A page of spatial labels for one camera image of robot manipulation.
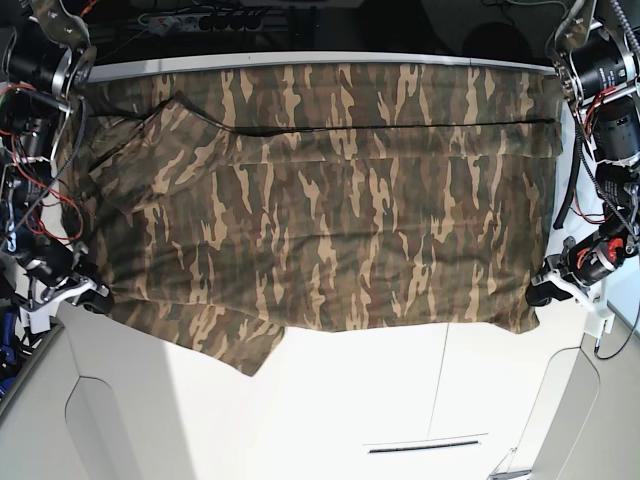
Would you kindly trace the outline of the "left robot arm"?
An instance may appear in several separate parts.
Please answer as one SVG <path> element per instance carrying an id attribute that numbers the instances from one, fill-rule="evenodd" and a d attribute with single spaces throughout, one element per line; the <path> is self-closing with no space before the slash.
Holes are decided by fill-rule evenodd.
<path id="1" fill-rule="evenodd" d="M 620 1 L 576 1 L 550 37 L 551 60 L 571 113 L 575 140 L 568 185 L 554 219 L 570 212 L 594 226 L 564 239 L 526 291 L 529 305 L 570 300 L 600 339 L 615 313 L 606 278 L 639 255 L 639 30 Z"/>

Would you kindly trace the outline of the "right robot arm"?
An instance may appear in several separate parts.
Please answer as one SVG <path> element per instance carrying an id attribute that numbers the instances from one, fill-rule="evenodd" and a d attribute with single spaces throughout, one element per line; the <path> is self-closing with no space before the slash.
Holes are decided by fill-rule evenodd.
<path id="1" fill-rule="evenodd" d="M 60 1 L 4 1 L 1 25 L 12 31 L 1 61 L 1 251 L 25 271 L 26 297 L 9 297 L 23 328 L 40 334 L 65 301 L 100 313 L 112 304 L 80 236 L 56 235 L 42 220 L 49 196 L 79 208 L 56 186 L 84 140 L 81 90 L 96 49 Z"/>

